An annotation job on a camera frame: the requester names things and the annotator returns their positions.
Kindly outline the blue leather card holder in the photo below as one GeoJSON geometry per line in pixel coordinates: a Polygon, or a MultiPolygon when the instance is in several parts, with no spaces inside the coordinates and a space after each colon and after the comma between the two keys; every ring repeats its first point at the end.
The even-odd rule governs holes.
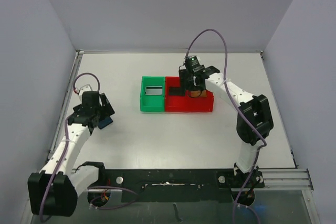
{"type": "Polygon", "coordinates": [[[113,123],[113,119],[110,116],[107,116],[105,119],[99,121],[98,128],[101,130],[112,123],[113,123]]]}

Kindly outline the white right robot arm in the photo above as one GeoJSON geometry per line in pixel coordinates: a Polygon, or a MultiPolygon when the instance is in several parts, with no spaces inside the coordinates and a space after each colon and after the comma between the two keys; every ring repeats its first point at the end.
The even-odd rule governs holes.
{"type": "Polygon", "coordinates": [[[200,66],[195,71],[179,69],[178,73],[184,91],[209,91],[237,111],[236,131],[242,145],[235,163],[234,182],[247,186],[253,179],[251,171],[256,168],[259,152],[267,146],[266,137],[274,128],[267,97],[244,91],[213,66],[200,66]]]}

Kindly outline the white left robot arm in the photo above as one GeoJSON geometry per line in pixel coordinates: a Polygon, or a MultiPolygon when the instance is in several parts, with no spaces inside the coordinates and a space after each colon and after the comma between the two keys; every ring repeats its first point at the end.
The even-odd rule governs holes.
{"type": "Polygon", "coordinates": [[[50,160],[27,181],[31,211],[40,216],[70,217],[78,197],[91,185],[105,185],[102,162],[84,162],[73,172],[75,162],[94,129],[110,125],[115,111],[104,93],[83,91],[81,103],[65,120],[65,135],[50,160]]]}

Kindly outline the gold card in red bin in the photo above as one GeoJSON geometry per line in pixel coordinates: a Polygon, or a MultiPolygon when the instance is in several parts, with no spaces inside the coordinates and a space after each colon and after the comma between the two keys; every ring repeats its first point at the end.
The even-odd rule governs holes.
{"type": "Polygon", "coordinates": [[[198,97],[203,97],[204,96],[203,93],[204,92],[202,90],[195,90],[195,91],[190,91],[188,95],[191,98],[198,98],[198,97]]]}

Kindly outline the black card in red bin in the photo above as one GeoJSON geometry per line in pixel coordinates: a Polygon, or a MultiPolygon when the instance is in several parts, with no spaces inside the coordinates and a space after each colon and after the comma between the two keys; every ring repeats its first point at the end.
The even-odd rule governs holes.
{"type": "Polygon", "coordinates": [[[185,90],[182,87],[169,87],[170,96],[185,96],[185,90]]]}

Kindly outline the silver card in green bin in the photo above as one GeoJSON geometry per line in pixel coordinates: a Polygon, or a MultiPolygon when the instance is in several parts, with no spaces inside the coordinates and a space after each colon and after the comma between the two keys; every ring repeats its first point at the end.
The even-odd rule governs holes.
{"type": "Polygon", "coordinates": [[[144,90],[145,95],[162,95],[162,86],[146,86],[144,90]]]}

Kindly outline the red plastic bin right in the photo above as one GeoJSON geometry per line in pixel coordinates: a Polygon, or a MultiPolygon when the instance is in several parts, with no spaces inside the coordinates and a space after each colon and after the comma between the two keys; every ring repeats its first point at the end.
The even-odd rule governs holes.
{"type": "Polygon", "coordinates": [[[207,113],[212,112],[214,107],[214,96],[211,92],[208,90],[202,90],[203,97],[198,98],[191,98],[188,94],[190,91],[187,91],[188,95],[188,111],[189,112],[201,112],[201,113],[207,113]]]}

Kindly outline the red plastic bin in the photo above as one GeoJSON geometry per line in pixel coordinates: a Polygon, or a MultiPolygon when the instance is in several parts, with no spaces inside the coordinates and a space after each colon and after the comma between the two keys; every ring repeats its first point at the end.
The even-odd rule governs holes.
{"type": "Polygon", "coordinates": [[[165,77],[165,112],[191,113],[188,111],[188,96],[170,96],[169,87],[180,87],[179,77],[165,77]]]}
{"type": "Polygon", "coordinates": [[[198,98],[191,98],[188,94],[190,91],[187,91],[188,95],[188,111],[189,112],[201,112],[201,113],[207,113],[212,112],[214,107],[214,96],[211,92],[208,90],[202,90],[203,97],[198,98]]]}

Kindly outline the red plastic bin middle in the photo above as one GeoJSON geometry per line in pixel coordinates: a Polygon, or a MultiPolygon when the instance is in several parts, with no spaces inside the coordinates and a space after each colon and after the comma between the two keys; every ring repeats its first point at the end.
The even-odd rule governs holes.
{"type": "Polygon", "coordinates": [[[191,113],[188,111],[188,96],[170,96],[169,87],[180,87],[179,77],[165,77],[165,112],[191,113]]]}

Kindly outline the green plastic bin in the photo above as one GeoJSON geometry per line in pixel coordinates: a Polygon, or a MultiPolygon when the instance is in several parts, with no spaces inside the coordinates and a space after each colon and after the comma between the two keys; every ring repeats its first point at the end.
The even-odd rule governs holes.
{"type": "Polygon", "coordinates": [[[164,112],[165,99],[165,77],[143,76],[140,90],[140,111],[141,112],[164,112]],[[145,95],[146,86],[162,86],[162,95],[145,95]]]}

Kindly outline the aluminium rail right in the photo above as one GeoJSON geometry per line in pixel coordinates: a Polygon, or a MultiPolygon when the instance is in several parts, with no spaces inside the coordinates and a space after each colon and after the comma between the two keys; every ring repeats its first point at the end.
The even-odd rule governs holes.
{"type": "Polygon", "coordinates": [[[313,190],[309,170],[301,168],[261,169],[264,190],[313,190]]]}

